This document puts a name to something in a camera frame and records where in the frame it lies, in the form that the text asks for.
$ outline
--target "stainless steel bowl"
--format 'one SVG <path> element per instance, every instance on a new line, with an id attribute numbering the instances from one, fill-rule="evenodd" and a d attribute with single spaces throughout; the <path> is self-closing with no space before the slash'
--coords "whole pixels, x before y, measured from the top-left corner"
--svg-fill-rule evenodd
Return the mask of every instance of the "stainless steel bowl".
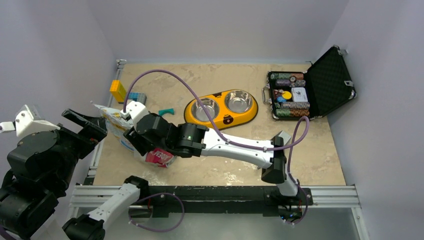
<path id="1" fill-rule="evenodd" d="M 201 98 L 200 100 L 212 119 L 216 118 L 220 113 L 220 106 L 218 103 L 206 97 Z M 205 111 L 203 111 L 203 108 L 200 106 L 198 101 L 195 101 L 193 106 L 191 106 L 191 114 L 193 114 L 193 117 L 200 122 L 209 122 L 208 116 L 206 116 Z"/>
<path id="2" fill-rule="evenodd" d="M 234 90 L 225 96 L 225 106 L 234 113 L 245 113 L 251 109 L 253 98 L 251 95 L 242 90 Z"/>

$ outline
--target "stack of poker chips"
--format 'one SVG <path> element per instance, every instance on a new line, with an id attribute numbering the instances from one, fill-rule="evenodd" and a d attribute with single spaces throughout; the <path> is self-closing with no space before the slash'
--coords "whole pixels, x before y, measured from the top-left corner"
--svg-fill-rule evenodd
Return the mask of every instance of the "stack of poker chips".
<path id="1" fill-rule="evenodd" d="M 303 73 L 271 73 L 269 76 L 270 79 L 288 79 L 291 82 L 294 82 L 296 80 L 304 79 Z"/>
<path id="2" fill-rule="evenodd" d="M 286 101 L 281 103 L 282 109 L 309 109 L 310 107 L 309 102 Z"/>
<path id="3" fill-rule="evenodd" d="M 300 88 L 306 86 L 306 81 L 303 79 L 294 80 L 291 82 L 289 79 L 277 79 L 275 85 L 278 87 L 290 87 L 290 88 Z"/>
<path id="4" fill-rule="evenodd" d="M 276 109 L 275 114 L 277 117 L 303 117 L 309 116 L 308 109 Z"/>
<path id="5" fill-rule="evenodd" d="M 278 87 L 298 88 L 306 86 L 303 73 L 272 73 L 269 78 L 275 80 L 275 85 Z"/>

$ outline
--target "white wall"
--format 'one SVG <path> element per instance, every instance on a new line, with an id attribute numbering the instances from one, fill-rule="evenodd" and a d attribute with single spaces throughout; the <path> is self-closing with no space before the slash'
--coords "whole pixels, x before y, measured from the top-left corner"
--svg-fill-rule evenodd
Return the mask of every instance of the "white wall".
<path id="1" fill-rule="evenodd" d="M 421 239 L 424 2 L 350 0 L 322 51 L 347 47 L 356 100 L 328 117 L 372 240 Z"/>
<path id="2" fill-rule="evenodd" d="M 116 69 L 85 0 L 0 1 L 0 56 L 0 121 L 12 121 L 24 104 L 38 104 L 48 121 L 71 130 L 80 128 L 61 113 L 66 108 L 97 113 L 90 100 L 107 102 Z M 18 140 L 12 133 L 0 135 L 0 183 L 10 168 L 6 156 Z M 78 163 L 71 186 L 84 180 L 90 160 Z M 59 202 L 56 212 L 64 221 L 69 199 Z"/>
<path id="3" fill-rule="evenodd" d="M 88 0 L 118 58 L 142 62 L 304 62 L 349 0 Z"/>

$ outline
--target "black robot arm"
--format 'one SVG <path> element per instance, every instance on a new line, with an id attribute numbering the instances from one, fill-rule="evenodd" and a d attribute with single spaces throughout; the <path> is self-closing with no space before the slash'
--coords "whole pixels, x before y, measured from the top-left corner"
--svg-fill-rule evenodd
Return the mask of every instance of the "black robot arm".
<path id="1" fill-rule="evenodd" d="M 161 148 L 181 158 L 200 157 L 202 140 L 209 128 L 193 123 L 175 126 L 156 113 L 149 113 L 124 133 L 124 137 L 143 156 Z"/>
<path id="2" fill-rule="evenodd" d="M 7 155 L 11 169 L 0 188 L 0 225 L 24 240 L 55 212 L 78 160 L 107 135 L 103 117 L 88 117 L 70 109 L 62 116 L 82 130 L 75 133 L 58 124 L 59 129 L 25 136 Z"/>

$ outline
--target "case handle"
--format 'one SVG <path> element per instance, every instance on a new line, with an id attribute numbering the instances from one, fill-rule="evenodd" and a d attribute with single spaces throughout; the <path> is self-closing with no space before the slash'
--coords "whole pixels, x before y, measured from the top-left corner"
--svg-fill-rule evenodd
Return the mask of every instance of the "case handle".
<path id="1" fill-rule="evenodd" d="M 264 86 L 263 88 L 262 88 L 262 102 L 264 103 L 264 104 L 269 104 L 270 103 L 270 99 L 268 98 L 266 98 L 266 96 L 265 96 L 265 89 L 266 90 L 268 90 L 269 89 L 269 87 L 266 85 L 266 86 Z"/>

